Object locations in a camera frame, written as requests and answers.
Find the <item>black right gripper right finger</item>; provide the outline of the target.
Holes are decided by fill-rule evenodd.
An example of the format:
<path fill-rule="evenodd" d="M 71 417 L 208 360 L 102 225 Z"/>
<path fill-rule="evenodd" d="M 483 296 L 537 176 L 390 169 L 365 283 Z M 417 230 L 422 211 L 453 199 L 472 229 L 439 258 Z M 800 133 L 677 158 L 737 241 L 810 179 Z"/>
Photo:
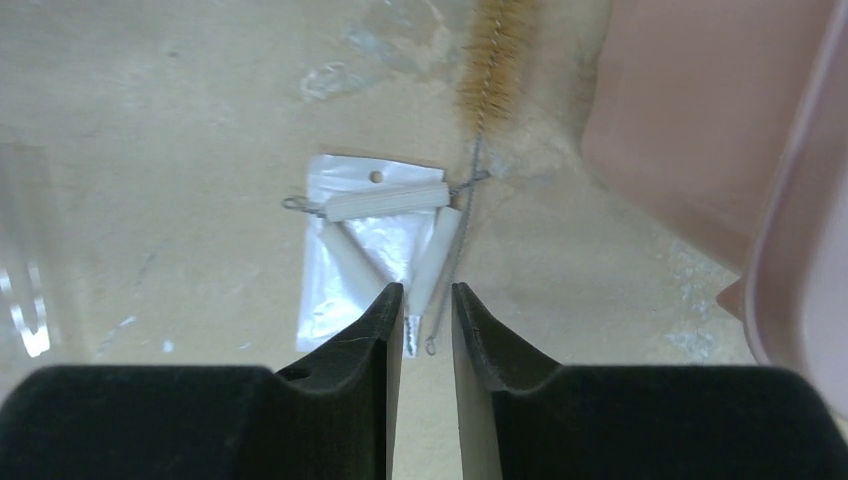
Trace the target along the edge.
<path fill-rule="evenodd" d="M 759 366 L 564 365 L 452 288 L 467 479 L 843 479 L 818 393 Z"/>

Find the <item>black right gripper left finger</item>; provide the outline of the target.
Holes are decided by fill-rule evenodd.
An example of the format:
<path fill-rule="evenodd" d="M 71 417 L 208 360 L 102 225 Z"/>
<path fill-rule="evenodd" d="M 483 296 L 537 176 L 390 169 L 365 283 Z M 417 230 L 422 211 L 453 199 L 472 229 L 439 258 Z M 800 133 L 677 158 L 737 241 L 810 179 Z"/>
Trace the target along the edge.
<path fill-rule="evenodd" d="M 296 362 L 59 365 L 1 408 L 5 479 L 388 479 L 403 287 Z"/>

